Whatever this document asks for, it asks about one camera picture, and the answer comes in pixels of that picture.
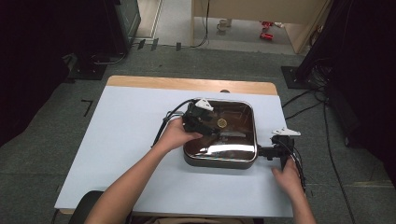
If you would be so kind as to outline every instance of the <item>wooden table edge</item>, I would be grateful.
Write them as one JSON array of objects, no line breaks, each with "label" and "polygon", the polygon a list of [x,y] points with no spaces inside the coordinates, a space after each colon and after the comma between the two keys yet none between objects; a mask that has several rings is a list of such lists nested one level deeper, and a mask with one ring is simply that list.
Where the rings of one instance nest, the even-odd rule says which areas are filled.
[{"label": "wooden table edge", "polygon": [[112,76],[107,86],[168,89],[182,91],[229,91],[232,93],[277,95],[271,82],[251,82],[176,77],[131,77]]}]

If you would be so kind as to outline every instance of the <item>red object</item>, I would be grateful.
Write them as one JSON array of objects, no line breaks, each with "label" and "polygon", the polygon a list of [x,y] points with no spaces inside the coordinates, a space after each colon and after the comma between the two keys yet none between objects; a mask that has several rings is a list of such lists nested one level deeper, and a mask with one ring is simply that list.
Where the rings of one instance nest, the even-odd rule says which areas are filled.
[{"label": "red object", "polygon": [[274,36],[273,36],[273,35],[270,35],[270,34],[261,33],[261,34],[260,34],[260,38],[261,38],[261,39],[272,40],[272,39],[274,38]]},{"label": "red object", "polygon": [[271,21],[262,21],[262,29],[268,29],[270,26],[272,26],[274,23]]}]

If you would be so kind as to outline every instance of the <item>table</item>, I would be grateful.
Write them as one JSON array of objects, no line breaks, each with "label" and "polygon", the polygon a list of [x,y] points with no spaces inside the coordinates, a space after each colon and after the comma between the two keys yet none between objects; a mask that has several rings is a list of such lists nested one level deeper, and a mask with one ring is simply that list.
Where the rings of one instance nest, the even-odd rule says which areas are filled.
[{"label": "table", "polygon": [[[224,89],[231,93],[219,92]],[[72,213],[85,193],[105,190],[146,154],[166,112],[195,97],[250,103],[256,114],[257,139],[264,147],[271,146],[272,130],[286,127],[272,83],[111,77],[55,208]],[[276,184],[272,166],[279,167],[280,161],[258,158],[247,170],[192,167],[183,160],[181,149],[173,150],[154,172],[134,207],[134,214],[291,217],[290,201]]]},{"label": "table", "polygon": [[[194,17],[206,17],[208,0],[191,0],[191,45]],[[332,0],[212,0],[209,18],[284,22],[296,53],[304,50],[311,34],[323,24]]]}]

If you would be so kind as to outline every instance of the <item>person's left hand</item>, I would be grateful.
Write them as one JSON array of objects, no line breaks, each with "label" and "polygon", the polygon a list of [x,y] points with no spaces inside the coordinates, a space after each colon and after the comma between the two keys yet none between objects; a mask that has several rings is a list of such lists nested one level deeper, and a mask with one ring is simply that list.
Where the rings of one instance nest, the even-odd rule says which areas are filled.
[{"label": "person's left hand", "polygon": [[172,119],[168,122],[163,135],[161,135],[155,147],[160,147],[166,151],[171,151],[174,148],[183,146],[190,140],[200,138],[200,133],[186,133],[183,128],[182,118]]}]

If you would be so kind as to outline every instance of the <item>white table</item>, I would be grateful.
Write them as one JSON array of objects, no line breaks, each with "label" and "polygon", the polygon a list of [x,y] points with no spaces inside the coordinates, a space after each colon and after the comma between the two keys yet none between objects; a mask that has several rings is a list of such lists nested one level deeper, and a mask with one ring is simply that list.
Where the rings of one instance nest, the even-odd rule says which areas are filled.
[{"label": "white table", "polygon": [[[277,95],[107,85],[55,208],[64,213],[71,212],[85,193],[105,190],[149,150],[166,112],[195,97],[250,103],[258,143],[264,147],[271,146],[272,130],[286,127]],[[175,149],[154,172],[134,207],[134,213],[291,217],[290,201],[272,176],[273,166],[279,167],[280,161],[258,158],[247,170],[192,167],[184,161],[182,149]]]}]

